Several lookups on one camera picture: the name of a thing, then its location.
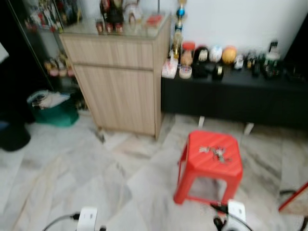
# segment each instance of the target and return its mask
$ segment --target white ball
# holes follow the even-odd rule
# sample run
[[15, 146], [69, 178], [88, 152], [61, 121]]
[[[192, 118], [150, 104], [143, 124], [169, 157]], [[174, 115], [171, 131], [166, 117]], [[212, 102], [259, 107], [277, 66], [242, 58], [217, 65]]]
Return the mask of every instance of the white ball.
[[209, 59], [211, 62], [218, 63], [221, 60], [222, 57], [222, 47], [220, 46], [214, 46], [210, 50]]

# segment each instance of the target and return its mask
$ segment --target glass top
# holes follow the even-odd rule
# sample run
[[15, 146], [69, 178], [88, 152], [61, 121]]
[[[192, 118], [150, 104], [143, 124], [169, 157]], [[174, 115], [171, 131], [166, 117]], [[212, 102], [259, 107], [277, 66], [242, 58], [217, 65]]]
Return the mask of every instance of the glass top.
[[154, 39], [160, 29], [163, 27], [170, 14], [161, 14], [162, 18], [156, 26], [147, 25], [147, 20], [150, 16], [157, 16], [155, 14], [143, 14], [141, 22], [136, 22], [130, 25], [124, 22], [122, 27], [122, 32], [116, 32], [116, 28], [113, 29], [111, 33], [106, 30], [106, 25], [102, 33], [98, 33], [97, 23], [103, 22], [103, 17], [93, 17], [89, 19], [83, 19], [80, 23], [64, 28], [63, 33], [65, 34], [82, 34], [82, 35], [98, 35], [98, 36], [125, 36], [125, 37], [140, 37], [141, 39]]

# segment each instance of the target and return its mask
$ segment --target red plastic stool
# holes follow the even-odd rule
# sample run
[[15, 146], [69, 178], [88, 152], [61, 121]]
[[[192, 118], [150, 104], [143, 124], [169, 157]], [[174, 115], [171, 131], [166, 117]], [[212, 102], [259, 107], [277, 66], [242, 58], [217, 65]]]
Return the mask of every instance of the red plastic stool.
[[[181, 165], [186, 161], [186, 168], [181, 175]], [[180, 159], [178, 188], [174, 194], [174, 202], [182, 204], [185, 199], [202, 203], [217, 203], [203, 198], [189, 196], [188, 192], [197, 177], [225, 180], [226, 191], [222, 204], [232, 199], [240, 185], [243, 175], [241, 155], [237, 140], [226, 134], [193, 131], [189, 134], [187, 143]]]

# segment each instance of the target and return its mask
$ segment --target marble floor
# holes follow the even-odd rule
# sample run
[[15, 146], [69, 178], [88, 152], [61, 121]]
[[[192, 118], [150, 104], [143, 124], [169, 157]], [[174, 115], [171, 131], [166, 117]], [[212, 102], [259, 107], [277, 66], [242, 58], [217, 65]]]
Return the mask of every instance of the marble floor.
[[[198, 118], [166, 115], [158, 141], [127, 132], [95, 136], [89, 117], [70, 128], [28, 126], [30, 143], [20, 151], [0, 150], [0, 231], [41, 231], [58, 216], [98, 208], [97, 229], [108, 231], [216, 231], [215, 211], [185, 201], [174, 204], [177, 161]], [[307, 134], [206, 119], [204, 130], [233, 135], [240, 144], [244, 175], [235, 199], [246, 206], [255, 231], [296, 231], [302, 217], [280, 215], [279, 190], [308, 180]], [[199, 181], [199, 188], [210, 188]], [[51, 231], [74, 231], [71, 220]]]

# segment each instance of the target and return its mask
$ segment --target wooden cabinet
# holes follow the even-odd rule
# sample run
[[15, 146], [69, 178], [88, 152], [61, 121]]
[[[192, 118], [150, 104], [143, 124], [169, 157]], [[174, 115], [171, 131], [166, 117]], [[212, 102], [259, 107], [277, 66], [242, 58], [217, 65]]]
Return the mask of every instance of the wooden cabinet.
[[[84, 30], [88, 26], [76, 28]], [[169, 51], [170, 17], [165, 16], [154, 30], [154, 36], [142, 31], [139, 37], [95, 36], [84, 31], [79, 34], [75, 29], [60, 35], [98, 127], [158, 138], [162, 122], [161, 70]]]
[[98, 126], [155, 135], [151, 71], [75, 65]]

